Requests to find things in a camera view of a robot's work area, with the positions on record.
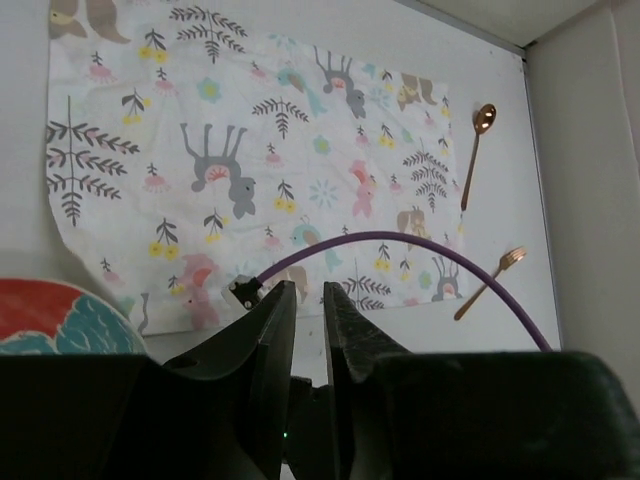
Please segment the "red and teal plate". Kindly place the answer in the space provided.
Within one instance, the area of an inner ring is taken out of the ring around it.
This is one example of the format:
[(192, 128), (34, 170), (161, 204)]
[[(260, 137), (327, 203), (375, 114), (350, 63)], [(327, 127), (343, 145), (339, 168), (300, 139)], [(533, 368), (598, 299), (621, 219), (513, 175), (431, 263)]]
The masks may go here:
[(3, 355), (141, 354), (136, 328), (96, 295), (40, 279), (1, 280)]

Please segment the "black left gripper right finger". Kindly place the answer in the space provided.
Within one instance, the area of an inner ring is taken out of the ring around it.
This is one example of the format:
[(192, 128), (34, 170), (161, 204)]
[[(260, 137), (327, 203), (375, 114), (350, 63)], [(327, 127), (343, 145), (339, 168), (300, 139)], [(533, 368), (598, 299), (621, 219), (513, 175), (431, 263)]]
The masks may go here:
[(639, 421), (579, 352), (414, 353), (324, 286), (340, 479), (635, 479)]

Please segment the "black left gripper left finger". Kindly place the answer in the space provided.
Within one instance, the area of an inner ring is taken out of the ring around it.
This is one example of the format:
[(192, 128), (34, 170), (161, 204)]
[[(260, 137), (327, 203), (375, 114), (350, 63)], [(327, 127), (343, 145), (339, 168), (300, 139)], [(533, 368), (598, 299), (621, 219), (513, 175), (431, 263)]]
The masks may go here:
[(283, 281), (160, 363), (141, 354), (3, 355), (5, 479), (276, 479), (296, 320)]

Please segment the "floral patterned cloth placemat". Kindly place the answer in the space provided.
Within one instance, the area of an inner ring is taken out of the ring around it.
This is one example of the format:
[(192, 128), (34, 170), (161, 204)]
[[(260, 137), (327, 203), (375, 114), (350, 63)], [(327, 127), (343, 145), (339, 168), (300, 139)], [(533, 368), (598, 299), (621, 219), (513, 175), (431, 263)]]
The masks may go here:
[(340, 235), (463, 245), (443, 83), (210, 6), (54, 1), (46, 187), (145, 335), (233, 320), (222, 290)]

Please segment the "copper spoon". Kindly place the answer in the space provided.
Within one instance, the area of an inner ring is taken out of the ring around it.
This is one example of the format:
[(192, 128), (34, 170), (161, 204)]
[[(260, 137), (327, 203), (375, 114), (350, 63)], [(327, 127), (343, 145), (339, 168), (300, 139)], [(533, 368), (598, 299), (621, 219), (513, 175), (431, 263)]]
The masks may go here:
[(497, 109), (494, 104), (484, 104), (474, 115), (473, 118), (473, 128), (475, 133), (473, 148), (471, 152), (471, 158), (467, 170), (465, 185), (461, 197), (461, 211), (465, 212), (468, 207), (469, 196), (472, 186), (472, 180), (474, 175), (474, 170), (477, 161), (477, 154), (479, 150), (480, 138), (495, 123), (497, 116)]

